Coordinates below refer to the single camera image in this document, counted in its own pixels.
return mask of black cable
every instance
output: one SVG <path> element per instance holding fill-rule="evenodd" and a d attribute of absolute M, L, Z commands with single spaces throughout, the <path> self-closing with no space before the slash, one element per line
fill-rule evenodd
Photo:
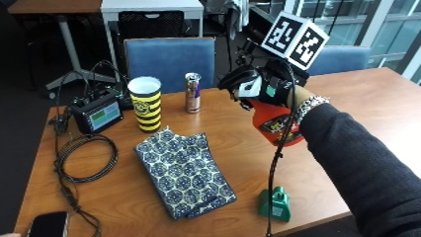
<path fill-rule="evenodd" d="M 114 65 L 107 61 L 107 60 L 101 60 L 101 61 L 98 61 L 94 65 L 93 65 L 93 67 L 91 67 L 91 69 L 90 69 L 90 71 L 89 71 L 89 75 L 91 75 L 91 82 L 94 83 L 94 71 L 95 71 L 95 68 L 98 67 L 98 66 L 102 66 L 102 65 L 105 65 L 105 66 L 107 66 L 114 72 L 117 72 L 118 73 L 118 75 L 121 76 L 121 78 L 123 79 L 123 81 L 125 81 L 125 83 L 126 83 L 126 87 L 125 87 L 125 92 L 122 93 L 121 92 L 121 97 L 125 97 L 126 96 L 126 94 L 129 93 L 129 89 L 127 89 L 127 84 L 129 84 L 129 78 L 126 77 L 126 75 L 123 75 L 121 72 L 119 72 L 119 70 L 114 67 Z"/>
<path fill-rule="evenodd" d="M 315 23 L 315 15 L 318 11 L 318 5 L 319 5 L 319 0 L 317 0 L 317 5 L 315 5 L 315 10 L 314 10 L 314 15 L 313 15 L 313 23 Z"/>
<path fill-rule="evenodd" d="M 274 155 L 273 155 L 273 159 L 271 159 L 271 163 L 270 163 L 270 168 L 269 168 L 269 175 L 267 175 L 267 218 L 266 218 L 266 233 L 265 233 L 265 237 L 270 237 L 271 236 L 271 227 L 270 227 L 270 219 L 271 219 L 271 202 L 273 202 L 273 175 L 274 175 L 274 169 L 275 169 L 275 165 L 277 165 L 277 160 L 278 158 L 282 158 L 282 154 L 281 154 L 281 150 L 282 147 L 285 145 L 285 141 L 286 141 L 286 137 L 287 134 L 290 132 L 291 129 L 291 125 L 293 125 L 293 116 L 295 113 L 295 93 L 294 93 L 294 76 L 293 76 L 293 72 L 291 72 L 291 68 L 287 62 L 285 62 L 286 68 L 287 68 L 287 73 L 290 76 L 290 83 L 291 83 L 291 87 L 290 87 L 290 92 L 291 93 L 291 102 L 290 102 L 290 113 L 287 116 L 287 124 L 285 126 L 285 129 L 282 131 L 282 135 L 281 135 L 281 139 L 279 142 L 277 144 L 277 148 L 274 151 Z"/>
<path fill-rule="evenodd" d="M 327 36 L 330 35 L 330 32 L 333 30 L 333 26 L 337 22 L 337 18 L 338 18 L 338 15 L 339 15 L 339 11 L 341 11 L 341 8 L 342 8 L 342 3 L 343 3 L 343 0 L 341 0 L 341 3 L 339 3 L 339 7 L 338 7 L 338 11 L 337 11 L 337 14 L 334 15 L 334 19 L 333 19 L 333 23 L 331 23 L 331 26 L 330 26 L 330 29 L 329 29 L 329 33 L 327 33 Z"/>
<path fill-rule="evenodd" d="M 86 223 L 94 228 L 94 233 L 93 233 L 91 237 L 99 237 L 101 236 L 101 222 L 94 217 L 94 215 L 91 215 L 90 213 L 83 211 L 81 209 L 81 206 L 78 205 L 78 193 L 77 193 L 75 183 L 91 182 L 91 181 L 97 180 L 98 178 L 101 178 L 111 170 L 113 166 L 117 163 L 117 157 L 118 157 L 117 156 L 117 147 L 115 147 L 115 144 L 113 143 L 113 141 L 107 137 L 105 137 L 103 135 L 101 135 L 101 134 L 82 134 L 78 137 L 75 137 L 74 139 L 70 139 L 62 145 L 59 150 L 57 149 L 57 137 L 66 132 L 67 120 L 70 117 L 69 107 L 63 108 L 62 115 L 58 114 L 59 90 L 61 90 L 61 85 L 63 84 L 63 81 L 65 81 L 67 75 L 71 73 L 78 75 L 85 81 L 83 96 L 86 93 L 86 89 L 87 89 L 87 93 L 89 94 L 91 93 L 89 83 L 87 83 L 86 79 L 83 78 L 83 76 L 79 74 L 79 72 L 70 71 L 62 76 L 62 79 L 61 79 L 58 87 L 57 87 L 55 103 L 54 103 L 55 116 L 54 116 L 54 121 L 53 121 L 53 130 L 54 130 L 54 155 L 55 155 L 55 157 L 54 157 L 54 161 L 53 161 L 53 167 L 54 167 L 53 170 L 57 173 L 58 183 L 61 186 L 59 191 L 61 191 L 62 196 L 66 199 L 67 204 L 70 205 L 73 211 L 82 217 L 82 219 L 86 221 Z M 110 156 L 109 163 L 106 164 L 103 169 L 98 173 L 95 173 L 94 175 L 85 177 L 85 178 L 73 178 L 69 175 L 66 175 L 66 173 L 63 172 L 63 162 L 65 162 L 69 154 L 71 153 L 71 151 L 74 151 L 83 144 L 93 142 L 93 141 L 101 141 L 101 142 L 106 142 L 109 144 L 109 146 L 111 148 L 111 156 Z M 75 189 L 75 197 L 74 197 L 69 187 L 63 184 L 62 179 L 65 179 L 73 183 L 73 186 Z"/>
<path fill-rule="evenodd" d="M 94 175 L 89 176 L 89 177 L 83 177 L 83 178 L 75 178 L 75 177 L 70 177 L 65 172 L 63 172 L 63 163 L 65 160 L 69 156 L 69 154 L 82 145 L 93 142 L 93 141 L 101 141 L 109 144 L 110 148 L 111 148 L 111 155 L 110 155 L 110 159 L 109 162 L 106 164 L 106 166 L 102 168 L 102 170 L 99 170 L 99 172 L 97 172 Z M 61 147 L 59 150 L 55 151 L 55 160 L 53 162 L 54 164 L 54 170 L 58 174 L 58 176 L 61 178 L 65 178 L 67 181 L 74 182 L 74 183 L 86 183 L 86 182 L 91 182 L 97 179 L 99 179 L 102 176 L 106 175 L 106 173 L 111 170 L 111 168 L 114 167 L 115 163 L 117 163 L 117 155 L 118 151 L 117 151 L 117 147 L 114 142 L 103 135 L 101 134 L 82 134 L 79 136 L 77 136 L 74 139 L 69 140 Z"/>

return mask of green object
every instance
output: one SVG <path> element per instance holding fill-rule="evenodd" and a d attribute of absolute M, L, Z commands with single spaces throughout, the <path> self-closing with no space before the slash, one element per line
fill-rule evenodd
<path fill-rule="evenodd" d="M 262 190 L 259 195 L 259 215 L 267 216 L 267 190 Z M 275 187 L 271 193 L 271 218 L 289 221 L 289 195 L 283 187 Z"/>
<path fill-rule="evenodd" d="M 273 96 L 274 96 L 274 92 L 275 92 L 274 88 L 267 85 L 267 86 L 265 87 L 265 93 L 266 93 L 270 97 L 273 97 Z"/>

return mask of smartphone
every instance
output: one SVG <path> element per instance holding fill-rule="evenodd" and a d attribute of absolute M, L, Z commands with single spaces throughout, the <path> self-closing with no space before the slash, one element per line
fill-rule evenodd
<path fill-rule="evenodd" d="M 66 223 L 66 211 L 41 214 L 32 221 L 26 237 L 65 237 Z"/>

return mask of apriltag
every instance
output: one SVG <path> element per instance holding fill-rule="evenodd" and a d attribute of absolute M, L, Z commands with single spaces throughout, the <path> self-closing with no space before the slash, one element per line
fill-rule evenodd
<path fill-rule="evenodd" d="M 306 70 L 327 39 L 310 20 L 279 12 L 262 40 L 262 48 Z"/>

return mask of can lid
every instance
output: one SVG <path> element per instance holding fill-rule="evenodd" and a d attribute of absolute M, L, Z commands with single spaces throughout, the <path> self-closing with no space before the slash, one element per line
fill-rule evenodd
<path fill-rule="evenodd" d="M 198 81 L 201 79 L 201 76 L 195 72 L 187 72 L 185 73 L 185 80 L 187 81 Z"/>

